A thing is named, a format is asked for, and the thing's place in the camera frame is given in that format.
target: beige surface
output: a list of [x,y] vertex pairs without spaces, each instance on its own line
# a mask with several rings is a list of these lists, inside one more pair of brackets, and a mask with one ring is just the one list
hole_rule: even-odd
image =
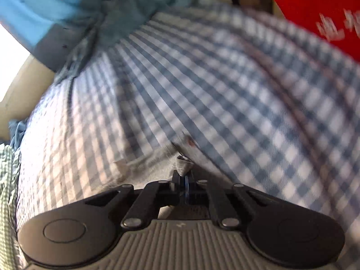
[[0,102],[0,138],[9,140],[10,119],[23,120],[54,79],[54,72],[29,56]]
[[274,16],[276,16],[277,18],[285,19],[283,12],[281,11],[280,7],[278,6],[278,4],[276,4],[275,1],[273,1],[272,3],[272,12]]

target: window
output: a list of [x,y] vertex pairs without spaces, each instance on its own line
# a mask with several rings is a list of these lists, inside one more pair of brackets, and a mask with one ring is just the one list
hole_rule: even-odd
[[28,56],[28,50],[0,24],[0,101]]

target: checkered fabric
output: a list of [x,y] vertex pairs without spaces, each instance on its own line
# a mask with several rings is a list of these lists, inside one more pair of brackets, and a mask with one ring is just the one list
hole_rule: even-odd
[[20,155],[9,145],[0,145],[0,269],[17,268],[15,212]]
[[17,229],[185,133],[233,181],[335,218],[356,269],[359,97],[360,65],[285,20],[210,0],[157,13],[35,108]]

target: light blue fabric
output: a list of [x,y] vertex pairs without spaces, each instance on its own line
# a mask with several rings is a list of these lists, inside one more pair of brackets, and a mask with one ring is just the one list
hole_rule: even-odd
[[10,130],[10,146],[16,151],[21,144],[23,136],[26,130],[28,118],[24,121],[10,120],[9,121],[9,130]]
[[159,10],[170,5],[188,6],[192,0],[111,0],[106,2],[104,19],[89,32],[68,56],[62,70],[55,76],[54,82],[78,76],[93,53],[99,53],[126,37],[136,28],[146,23]]
[[0,0],[0,21],[38,60],[59,70],[91,28],[96,28],[92,32],[96,36],[100,27],[101,45],[108,45],[134,31],[155,12],[167,6],[188,6],[192,1]]
[[56,23],[87,27],[104,0],[0,0],[0,20],[25,45],[34,48]]

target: green checkered fabric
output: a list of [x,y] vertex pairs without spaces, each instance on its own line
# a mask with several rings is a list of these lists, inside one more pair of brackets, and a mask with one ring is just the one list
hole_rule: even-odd
[[17,183],[20,170],[20,151],[0,145],[0,269],[16,270],[18,255],[15,231]]

